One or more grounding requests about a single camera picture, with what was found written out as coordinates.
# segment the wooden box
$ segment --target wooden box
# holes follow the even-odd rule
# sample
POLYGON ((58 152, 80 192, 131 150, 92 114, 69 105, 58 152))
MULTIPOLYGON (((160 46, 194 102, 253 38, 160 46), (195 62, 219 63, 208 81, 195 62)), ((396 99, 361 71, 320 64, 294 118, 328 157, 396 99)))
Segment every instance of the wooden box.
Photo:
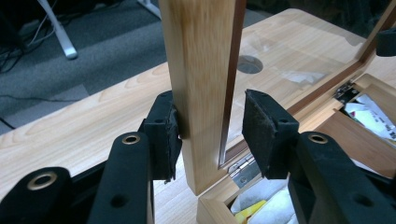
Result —
POLYGON ((253 64, 259 72, 237 71, 233 77, 241 2, 160 1, 186 177, 200 195, 197 221, 236 223, 230 202, 257 180, 240 189, 227 174, 248 154, 241 134, 246 89, 275 98, 299 120, 300 133, 326 133, 350 158, 394 177, 395 148, 339 112, 343 104, 333 96, 343 85, 353 85, 396 121, 395 59, 374 53, 377 32, 395 22, 396 1, 367 40, 298 9, 254 24, 242 33, 239 63, 253 64))

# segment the wooden table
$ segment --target wooden table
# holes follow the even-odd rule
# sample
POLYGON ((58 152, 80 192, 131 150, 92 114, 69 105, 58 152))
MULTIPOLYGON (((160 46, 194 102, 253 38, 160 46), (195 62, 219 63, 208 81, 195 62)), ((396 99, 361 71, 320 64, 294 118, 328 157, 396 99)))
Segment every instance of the wooden table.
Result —
MULTIPOLYGON (((302 69, 327 75, 353 59, 363 41, 325 21, 290 9, 246 28, 240 53, 270 54, 272 61, 263 62, 267 78, 291 78, 302 69), (319 35, 320 41, 313 40, 319 35), (309 45, 305 44, 306 40, 310 40, 309 45), (283 55, 282 49, 292 50, 294 54, 283 55)), ((390 64, 387 60, 375 58, 373 66, 367 70, 395 87, 395 71, 381 65, 390 64), (377 74, 375 68, 378 66, 386 72, 377 74)), ((268 83, 260 83, 260 77, 240 72, 236 79, 234 107, 243 111, 244 95, 241 94, 244 90, 268 83)), ((304 89, 307 84, 294 86, 304 89)), ((3 134, 0 136, 0 198, 19 179, 36 169, 62 166, 76 175, 106 160, 113 140, 122 133, 136 131, 156 96, 168 90, 171 85, 168 66, 164 63, 3 134)), ((232 120, 240 119, 240 112, 232 114, 232 120)), ((233 127, 238 125, 231 126, 230 135, 238 135, 240 128, 233 127)), ((182 160, 177 164, 177 180, 167 185, 156 181, 154 188, 157 223, 195 223, 197 197, 187 186, 182 160)))

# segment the floor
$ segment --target floor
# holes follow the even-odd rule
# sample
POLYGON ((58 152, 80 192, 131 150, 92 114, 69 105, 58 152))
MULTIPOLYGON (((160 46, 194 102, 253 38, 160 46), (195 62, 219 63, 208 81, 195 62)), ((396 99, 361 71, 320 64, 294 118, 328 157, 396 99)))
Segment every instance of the floor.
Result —
MULTIPOLYGON (((244 26, 264 18, 248 10, 244 26)), ((67 60, 52 35, 0 74, 0 134, 166 62, 161 21, 135 0, 98 5, 64 29, 77 59, 67 60)))

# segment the wood grain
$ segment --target wood grain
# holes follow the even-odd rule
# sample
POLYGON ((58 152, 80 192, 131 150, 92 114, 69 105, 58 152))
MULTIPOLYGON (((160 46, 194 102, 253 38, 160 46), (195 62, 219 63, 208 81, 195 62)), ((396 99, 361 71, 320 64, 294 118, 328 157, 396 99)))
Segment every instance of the wood grain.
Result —
POLYGON ((363 75, 370 74, 391 87, 396 86, 395 57, 378 57, 375 55, 366 66, 360 69, 360 72, 363 75))
MULTIPOLYGON (((268 92, 283 106, 290 107, 354 59, 363 41, 296 9, 246 28, 240 53, 260 59, 263 69, 256 75, 236 74, 230 147, 240 142, 247 88, 268 92), (304 78, 298 82, 296 78, 301 76, 304 78)), ((376 71, 373 75, 384 78, 394 88, 395 70, 389 64, 395 63, 386 61, 389 72, 381 75, 381 62, 372 69, 376 71)), ((113 140, 122 133, 136 131, 155 97, 170 89, 168 65, 164 63, 1 135, 0 198, 33 170, 62 166, 76 175, 106 160, 113 140)), ((176 181, 167 185, 155 182, 154 188, 156 223, 195 223, 197 197, 186 183, 183 160, 177 164, 176 181)), ((232 198, 237 192, 233 183, 217 191, 221 200, 232 198)))
POLYGON ((225 175, 219 152, 227 141, 245 4, 160 1, 187 181, 197 195, 225 175))
POLYGON ((371 57, 374 57, 374 51, 376 46, 375 37, 379 31, 386 30, 392 27, 396 21, 396 0, 392 0, 389 6, 386 8, 383 16, 376 24, 373 31, 370 33, 368 39, 364 42, 363 46, 359 49, 356 55, 356 60, 351 61, 348 67, 341 70, 338 74, 335 74, 332 79, 328 80, 324 85, 320 86, 316 90, 310 92, 305 98, 301 99, 298 104, 288 109, 291 114, 298 113, 300 110, 307 107, 311 102, 317 100, 317 98, 331 90, 334 86, 337 86, 346 77, 350 77, 351 74, 355 73, 359 69, 366 65, 371 57))
POLYGON ((356 89, 361 94, 368 94, 376 104, 385 112, 385 114, 396 123, 396 89, 387 83, 366 74, 356 81, 356 89))
POLYGON ((337 110, 341 109, 343 104, 334 98, 320 105, 316 110, 311 111, 305 117, 298 119, 300 122, 299 133, 315 130, 320 124, 324 123, 337 110))
POLYGON ((316 131, 331 136, 352 159, 389 178, 396 174, 396 148, 365 130, 354 120, 336 112, 316 131))

